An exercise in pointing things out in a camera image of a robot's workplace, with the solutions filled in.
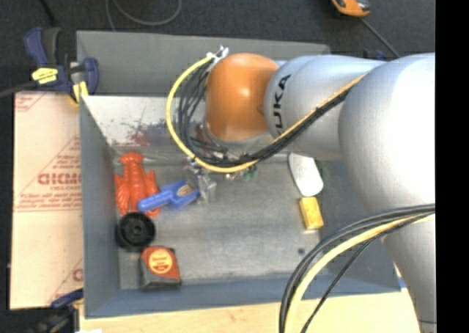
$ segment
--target black floor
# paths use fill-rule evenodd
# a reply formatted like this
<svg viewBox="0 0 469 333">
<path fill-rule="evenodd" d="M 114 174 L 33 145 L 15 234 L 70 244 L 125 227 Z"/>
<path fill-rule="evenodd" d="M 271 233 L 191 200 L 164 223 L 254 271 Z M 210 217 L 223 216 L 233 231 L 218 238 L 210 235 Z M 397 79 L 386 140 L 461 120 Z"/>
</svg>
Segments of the black floor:
<svg viewBox="0 0 469 333">
<path fill-rule="evenodd" d="M 118 0 L 132 15 L 148 21 L 169 17 L 176 0 Z M 400 56 L 435 51 L 436 0 L 370 0 L 366 21 Z M 32 61 L 22 38 L 51 21 L 62 28 L 58 55 L 75 56 L 78 29 L 110 29 L 105 0 L 0 0 L 0 91 L 29 79 Z M 114 25 L 123 32 L 158 32 L 329 45 L 334 54 L 363 56 L 363 51 L 395 57 L 365 24 L 336 16 L 328 0 L 182 0 L 180 14 L 162 26 L 141 26 L 110 7 Z M 12 206 L 12 100 L 0 98 L 0 332 L 31 326 L 48 311 L 7 310 Z"/>
</svg>

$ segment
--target sticker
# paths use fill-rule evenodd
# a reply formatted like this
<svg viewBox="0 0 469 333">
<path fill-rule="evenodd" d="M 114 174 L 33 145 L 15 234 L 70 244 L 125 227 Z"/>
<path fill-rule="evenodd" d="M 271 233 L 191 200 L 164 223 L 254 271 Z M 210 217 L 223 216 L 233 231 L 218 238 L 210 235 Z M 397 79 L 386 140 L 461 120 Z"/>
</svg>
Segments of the sticker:
<svg viewBox="0 0 469 333">
<path fill-rule="evenodd" d="M 179 197 L 183 197 L 183 196 L 189 195 L 192 191 L 193 191 L 192 187 L 189 186 L 188 184 L 185 184 L 184 186 L 182 186 L 181 188 L 177 190 L 176 195 Z"/>
<path fill-rule="evenodd" d="M 76 101 L 80 102 L 82 95 L 88 95 L 88 87 L 85 81 L 80 81 L 78 84 L 73 85 L 73 93 L 75 94 Z"/>
<path fill-rule="evenodd" d="M 149 256 L 148 266 L 153 273 L 165 274 L 173 266 L 173 259 L 165 249 L 157 249 Z"/>
<path fill-rule="evenodd" d="M 51 83 L 52 81 L 57 80 L 57 75 L 59 74 L 59 71 L 56 68 L 46 68 L 46 67 L 41 67 L 35 70 L 32 74 L 31 77 L 33 78 L 34 81 L 39 82 L 39 84 L 47 84 Z"/>
</svg>

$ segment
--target kuka logo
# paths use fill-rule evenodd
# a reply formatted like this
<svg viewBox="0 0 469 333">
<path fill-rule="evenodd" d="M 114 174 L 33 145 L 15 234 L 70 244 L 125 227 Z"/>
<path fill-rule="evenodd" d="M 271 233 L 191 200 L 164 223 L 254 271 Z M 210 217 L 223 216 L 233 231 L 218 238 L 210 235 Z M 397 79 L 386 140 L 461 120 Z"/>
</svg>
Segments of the kuka logo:
<svg viewBox="0 0 469 333">
<path fill-rule="evenodd" d="M 37 176 L 37 182 L 43 186 L 52 186 L 56 184 L 79 184 L 81 183 L 81 174 L 79 173 L 42 173 Z"/>
<path fill-rule="evenodd" d="M 273 116 L 274 116 L 274 123 L 276 128 L 280 130 L 283 129 L 283 123 L 281 121 L 281 99 L 284 96 L 285 85 L 287 84 L 288 79 L 291 75 L 284 76 L 280 79 L 277 84 L 278 89 L 275 91 L 274 99 L 275 102 L 273 103 Z"/>
</svg>

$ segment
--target blue handle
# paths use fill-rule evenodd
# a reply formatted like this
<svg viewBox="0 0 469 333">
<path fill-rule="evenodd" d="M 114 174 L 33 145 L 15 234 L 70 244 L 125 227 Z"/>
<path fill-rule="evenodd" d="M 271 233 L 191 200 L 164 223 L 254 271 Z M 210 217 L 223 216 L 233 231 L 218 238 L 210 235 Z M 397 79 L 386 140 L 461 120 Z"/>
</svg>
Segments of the blue handle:
<svg viewBox="0 0 469 333">
<path fill-rule="evenodd" d="M 137 209 L 143 213 L 151 211 L 157 207 L 171 202 L 172 195 L 172 191 L 162 191 L 159 194 L 155 194 L 150 197 L 145 197 L 144 199 L 139 200 L 139 202 L 137 202 Z"/>
<path fill-rule="evenodd" d="M 34 28 L 26 33 L 23 41 L 26 52 L 38 67 L 49 64 L 49 58 L 43 45 L 43 29 L 41 27 Z"/>
<path fill-rule="evenodd" d="M 179 209 L 193 202 L 199 196 L 198 189 L 191 189 L 186 180 L 179 180 L 161 187 L 159 194 L 140 200 L 137 203 L 137 209 L 146 212 L 165 204 L 170 204 L 173 209 Z"/>
</svg>

